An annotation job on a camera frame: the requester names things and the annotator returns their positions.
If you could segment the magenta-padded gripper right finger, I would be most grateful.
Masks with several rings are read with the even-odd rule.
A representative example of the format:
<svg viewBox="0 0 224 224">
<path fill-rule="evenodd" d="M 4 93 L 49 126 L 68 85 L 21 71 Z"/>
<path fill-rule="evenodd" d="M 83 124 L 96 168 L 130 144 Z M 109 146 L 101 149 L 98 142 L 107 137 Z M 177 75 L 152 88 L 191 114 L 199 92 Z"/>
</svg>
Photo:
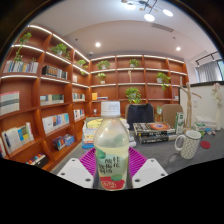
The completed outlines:
<svg viewBox="0 0 224 224">
<path fill-rule="evenodd" d="M 141 188 L 165 176 L 167 172 L 155 158 L 147 159 L 134 148 L 129 148 L 129 189 Z"/>
</svg>

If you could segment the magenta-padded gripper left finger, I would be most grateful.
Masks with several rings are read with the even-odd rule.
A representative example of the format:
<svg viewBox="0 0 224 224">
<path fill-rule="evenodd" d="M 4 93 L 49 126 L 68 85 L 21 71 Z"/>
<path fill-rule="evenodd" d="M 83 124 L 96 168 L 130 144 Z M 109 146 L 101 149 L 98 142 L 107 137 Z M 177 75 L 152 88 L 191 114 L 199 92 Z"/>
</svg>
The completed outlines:
<svg viewBox="0 0 224 224">
<path fill-rule="evenodd" d="M 83 188 L 92 189 L 96 171 L 95 149 L 92 148 L 80 158 L 71 158 L 58 176 Z"/>
</svg>

